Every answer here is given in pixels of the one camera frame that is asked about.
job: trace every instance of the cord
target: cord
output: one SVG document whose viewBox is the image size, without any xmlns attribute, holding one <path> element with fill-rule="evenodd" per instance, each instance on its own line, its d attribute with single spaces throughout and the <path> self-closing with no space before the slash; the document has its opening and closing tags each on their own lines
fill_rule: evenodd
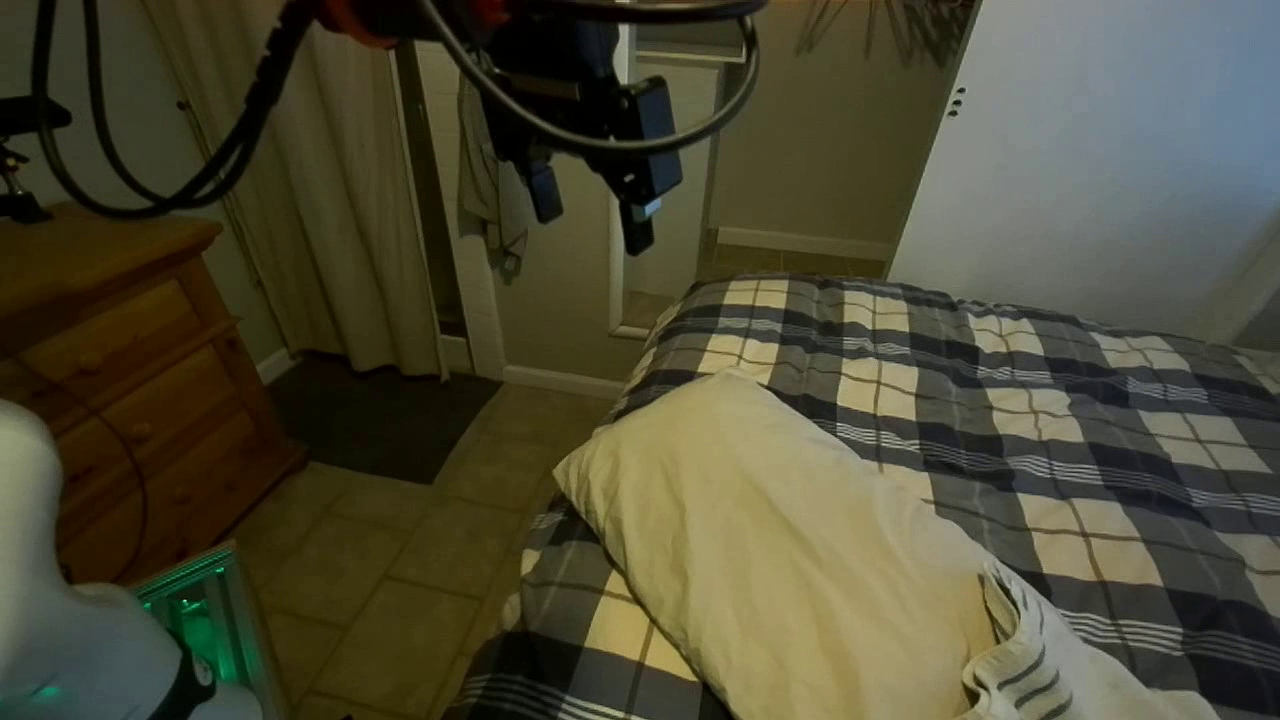
<svg viewBox="0 0 1280 720">
<path fill-rule="evenodd" d="M 107 437 L 118 445 L 124 460 L 127 460 L 127 475 L 138 499 L 138 522 L 130 537 L 130 551 L 124 558 L 124 569 L 113 576 L 117 582 L 144 558 L 144 542 L 146 542 L 146 529 L 150 529 L 150 497 L 146 497 L 146 470 L 144 460 L 130 450 L 127 437 L 117 429 L 117 418 L 107 418 L 92 399 L 84 399 L 79 393 L 70 393 L 67 384 L 44 376 L 31 360 L 24 360 L 19 353 L 0 346 L 0 357 L 9 357 L 19 371 L 36 376 L 41 384 L 48 384 L 50 393 L 63 393 L 77 406 L 84 406 L 99 429 L 107 429 Z"/>
<path fill-rule="evenodd" d="M 522 107 L 517 94 L 509 94 L 489 67 L 481 67 L 481 57 L 472 57 L 462 47 L 462 38 L 452 32 L 452 23 L 440 15 L 434 0 L 421 0 L 423 15 L 434 23 L 447 57 L 462 67 L 462 75 L 489 91 L 489 101 L 494 101 L 502 110 L 510 110 L 522 126 L 548 134 L 553 145 L 580 152 L 580 156 L 604 156 L 604 159 L 627 159 L 627 156 L 652 156 L 652 152 L 675 152 L 687 147 L 711 132 L 719 132 L 750 94 L 757 75 L 760 75 L 760 38 L 757 38 L 757 23 L 748 20 L 750 11 L 765 6 L 765 0 L 662 0 L 662 3 L 613 3 L 613 0 L 560 0 L 554 11 L 569 15 L 601 15 L 613 23 L 636 20 L 636 23 L 687 23 L 687 20 L 726 20 L 735 15 L 738 36 L 744 36 L 744 70 L 735 81 L 735 91 L 694 126 L 687 132 L 672 132 L 661 141 L 604 141 L 604 134 L 580 134 L 569 132 L 543 117 L 534 117 L 533 107 Z M 107 156 L 107 169 L 117 173 L 118 183 L 127 183 L 135 196 L 144 196 L 146 204 L 138 206 L 117 206 L 97 201 L 67 169 L 56 134 L 50 134 L 50 119 L 48 119 L 48 64 L 50 64 L 50 28 L 56 28 L 56 0 L 41 0 L 36 11 L 36 44 L 31 44 L 31 94 L 36 94 L 36 134 L 41 134 L 41 152 L 50 169 L 50 176 L 63 183 L 63 192 L 99 210 L 99 216 L 117 216 L 117 219 L 144 219 L 144 216 L 165 216 L 176 206 L 198 206 L 213 204 L 218 196 L 227 196 L 234 188 L 234 178 L 244 176 L 261 132 L 268 123 L 268 110 L 274 107 L 291 57 L 299 47 L 299 38 L 306 36 L 316 20 L 316 0 L 289 0 L 281 6 L 281 20 L 268 36 L 268 47 L 256 64 L 256 81 L 244 94 L 244 110 L 234 119 L 234 126 L 218 141 L 218 147 L 213 152 L 213 159 L 173 196 L 150 192 L 144 178 L 135 178 L 135 173 L 127 173 L 117 141 L 113 141 L 113 119 L 107 119 L 107 102 L 102 102 L 102 67 L 99 67 L 99 15 L 97 15 L 97 0 L 84 0 L 84 64 L 89 64 L 89 94 L 92 94 L 92 126 L 97 141 Z"/>
<path fill-rule="evenodd" d="M 79 188 L 79 178 L 70 176 L 70 169 L 63 165 L 59 156 L 59 145 L 50 134 L 50 123 L 44 117 L 44 102 L 48 102 L 48 64 L 50 64 L 50 23 L 56 23 L 56 0 L 41 0 L 41 11 L 36 11 L 36 47 L 31 47 L 31 94 L 41 102 L 41 152 L 50 169 L 50 176 L 63 183 L 63 192 L 70 201 L 79 201 L 84 206 L 99 210 L 99 216 L 118 216 L 118 219 L 144 219 L 144 216 L 165 216 L 165 210 L 176 210 L 176 206 L 198 206 L 198 204 L 213 204 L 218 201 L 225 192 L 234 188 L 234 178 L 244 176 L 256 145 L 261 145 L 261 132 L 268 123 L 268 110 L 272 102 L 281 101 L 284 91 L 284 81 L 289 81 L 289 67 L 291 67 L 291 57 L 299 47 L 299 38 L 306 36 L 312 28 L 312 15 L 316 15 L 316 0 L 289 0 L 281 6 L 281 20 L 268 36 L 268 47 L 256 64 L 256 81 L 244 94 L 244 110 L 234 119 L 234 126 L 218 141 L 218 147 L 213 152 L 213 159 L 173 196 L 158 196 L 150 192 L 146 183 L 138 183 L 127 165 L 118 159 L 117 152 L 117 141 L 113 141 L 113 123 L 107 123 L 107 107 L 102 107 L 102 70 L 99 70 L 99 23 L 97 23 L 97 0 L 84 0 L 84 36 L 89 36 L 89 88 L 92 88 L 92 123 L 97 123 L 97 134 L 99 134 L 99 147 L 113 165 L 113 173 L 135 192 L 144 196 L 146 204 L 138 206 L 117 206 L 117 204 L 99 204 L 92 192 Z"/>
</svg>

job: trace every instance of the black strap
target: black strap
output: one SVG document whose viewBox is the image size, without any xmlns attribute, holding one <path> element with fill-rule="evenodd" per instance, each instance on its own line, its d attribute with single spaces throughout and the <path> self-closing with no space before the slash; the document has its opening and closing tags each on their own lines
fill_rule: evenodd
<svg viewBox="0 0 1280 720">
<path fill-rule="evenodd" d="M 178 634 L 173 634 L 173 641 L 183 657 L 178 657 L 176 675 L 167 684 L 167 694 L 158 700 L 150 720 L 186 720 L 198 704 L 209 704 L 216 694 L 216 675 L 209 667 L 195 671 L 193 647 Z"/>
</svg>

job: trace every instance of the wooden drawer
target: wooden drawer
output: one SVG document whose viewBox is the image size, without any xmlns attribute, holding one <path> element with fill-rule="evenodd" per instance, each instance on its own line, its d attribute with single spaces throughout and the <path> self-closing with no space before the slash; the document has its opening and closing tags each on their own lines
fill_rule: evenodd
<svg viewBox="0 0 1280 720">
<path fill-rule="evenodd" d="M 84 529 L 59 522 L 56 557 L 70 582 L 84 581 L 118 581 L 130 547 L 144 538 L 144 502 L 138 497 L 117 497 L 117 502 Z"/>
<path fill-rule="evenodd" d="M 150 467 L 146 460 L 165 445 L 178 441 L 193 422 L 198 422 L 227 399 L 234 399 L 234 381 L 227 376 L 216 346 L 198 346 L 138 393 L 113 405 L 102 414 L 118 429 L 144 467 Z"/>
<path fill-rule="evenodd" d="M 59 429 L 70 414 L 84 414 L 77 397 L 50 388 L 48 381 L 31 376 L 19 360 L 0 357 L 0 397 L 24 405 L 44 422 Z"/>
<path fill-rule="evenodd" d="M 227 530 L 272 483 L 272 450 L 251 414 L 233 411 L 193 450 L 167 463 L 150 487 L 144 572 L 176 565 Z"/>
<path fill-rule="evenodd" d="M 59 499 L 59 530 L 89 529 L 102 517 L 118 497 L 138 491 L 138 475 L 127 463 L 118 437 L 113 437 L 99 418 L 84 418 L 56 441 L 63 460 L 63 499 Z"/>
<path fill-rule="evenodd" d="M 165 280 L 63 333 L 27 345 L 19 357 L 50 384 L 97 399 L 118 376 L 156 365 L 178 338 L 198 336 L 198 313 L 183 285 Z"/>
</svg>

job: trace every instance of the red object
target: red object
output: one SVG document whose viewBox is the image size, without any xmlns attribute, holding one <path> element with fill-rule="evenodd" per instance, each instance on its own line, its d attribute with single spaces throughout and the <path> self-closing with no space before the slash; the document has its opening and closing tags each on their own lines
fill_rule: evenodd
<svg viewBox="0 0 1280 720">
<path fill-rule="evenodd" d="M 376 36 L 361 11 L 414 11 L 423 0 L 316 0 L 316 20 L 329 32 L 357 36 L 361 44 L 388 47 L 402 36 Z M 509 0 L 462 0 L 475 32 L 494 32 L 510 20 Z"/>
</svg>

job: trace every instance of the wooden nightstand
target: wooden nightstand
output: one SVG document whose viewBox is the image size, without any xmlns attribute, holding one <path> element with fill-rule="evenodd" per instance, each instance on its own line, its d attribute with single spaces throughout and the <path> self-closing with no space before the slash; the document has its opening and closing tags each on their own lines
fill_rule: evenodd
<svg viewBox="0 0 1280 720">
<path fill-rule="evenodd" d="M 205 551 L 299 463 L 198 262 L 213 234 L 77 206 L 0 224 L 0 397 L 56 432 L 67 581 Z"/>
</svg>

